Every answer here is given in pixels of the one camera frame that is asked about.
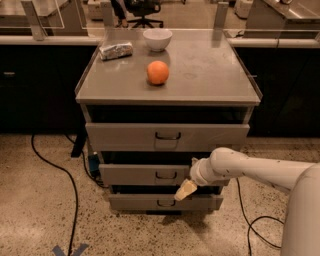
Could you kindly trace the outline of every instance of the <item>black office chair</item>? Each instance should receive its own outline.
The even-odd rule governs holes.
[[[153,28],[152,23],[158,23],[160,28],[163,28],[162,20],[147,19],[145,16],[158,13],[161,11],[160,0],[125,0],[125,5],[128,12],[132,13],[135,17],[140,19],[128,20],[128,23],[136,23],[133,28],[148,26]]]

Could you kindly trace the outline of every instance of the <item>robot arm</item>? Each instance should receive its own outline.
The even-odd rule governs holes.
[[[282,237],[281,256],[316,256],[320,252],[320,164],[251,158],[217,148],[209,158],[193,163],[175,199],[183,200],[197,186],[247,176],[290,193]]]

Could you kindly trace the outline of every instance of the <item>chair base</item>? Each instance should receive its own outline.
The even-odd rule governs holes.
[[[128,20],[128,23],[136,23],[132,28],[137,28],[139,26],[142,26],[143,28],[145,28],[145,26],[148,26],[150,28],[154,28],[154,26],[151,24],[151,22],[152,23],[158,23],[159,27],[163,28],[163,21],[147,19],[144,16],[142,16],[140,19]]]

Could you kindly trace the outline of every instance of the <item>orange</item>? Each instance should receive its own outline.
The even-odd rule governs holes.
[[[155,85],[163,84],[169,77],[169,68],[163,61],[153,61],[147,67],[147,75],[150,83]]]

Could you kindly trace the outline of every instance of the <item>white bowl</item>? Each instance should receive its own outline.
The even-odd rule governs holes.
[[[143,37],[152,51],[163,51],[170,43],[172,32],[165,28],[151,28],[143,32]]]

